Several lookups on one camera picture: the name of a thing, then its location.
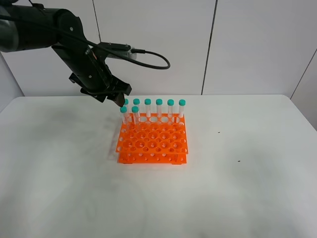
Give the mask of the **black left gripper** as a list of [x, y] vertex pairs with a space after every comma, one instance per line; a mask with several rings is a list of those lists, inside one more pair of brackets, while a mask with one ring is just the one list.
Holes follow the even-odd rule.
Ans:
[[125, 95], [130, 95], [130, 84], [116, 78], [104, 63], [70, 61], [72, 74], [69, 80], [81, 87], [81, 93], [92, 96], [100, 102], [106, 99], [119, 107], [125, 104]]

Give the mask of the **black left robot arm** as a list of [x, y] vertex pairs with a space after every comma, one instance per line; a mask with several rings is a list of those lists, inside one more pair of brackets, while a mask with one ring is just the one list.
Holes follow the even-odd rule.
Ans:
[[17, 5], [14, 0], [0, 2], [0, 50], [18, 52], [52, 48], [70, 68], [69, 80], [81, 93], [100, 102], [106, 99], [123, 107], [132, 88], [115, 77], [105, 60], [128, 57], [129, 45], [89, 43], [79, 17], [67, 9], [45, 8], [40, 3]]

